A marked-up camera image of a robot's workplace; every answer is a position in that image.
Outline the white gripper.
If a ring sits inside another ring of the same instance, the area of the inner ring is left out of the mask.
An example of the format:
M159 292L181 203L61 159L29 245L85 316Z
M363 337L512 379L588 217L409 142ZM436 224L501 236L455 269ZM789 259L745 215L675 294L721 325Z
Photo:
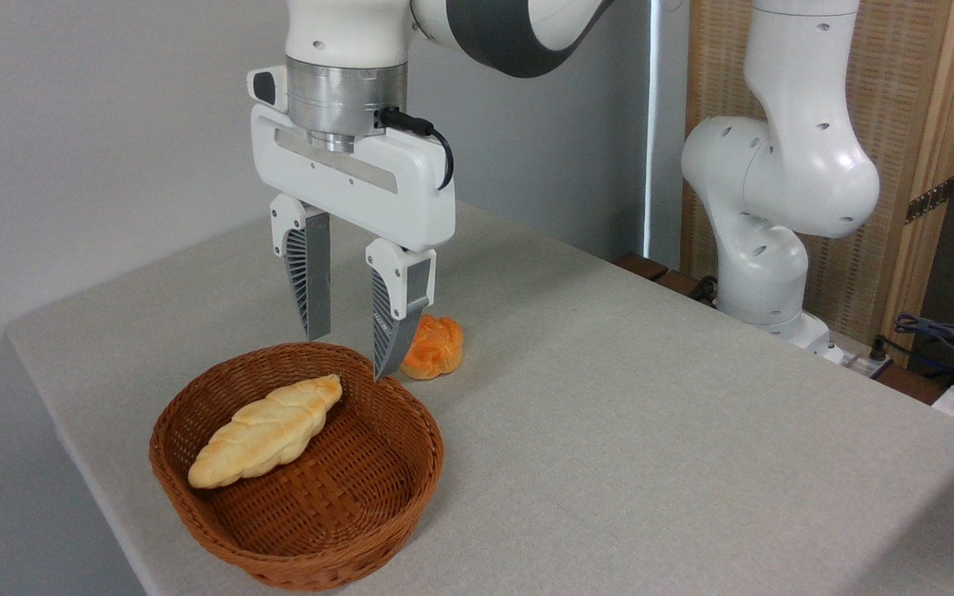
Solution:
M400 369L434 303L436 252L429 249L455 232L446 152L434 139L376 123L383 110L407 106L405 65L274 65L250 71L248 91L255 170L283 193L270 204L273 248L310 342L332 325L330 214L379 236L366 258L374 378L381 381Z

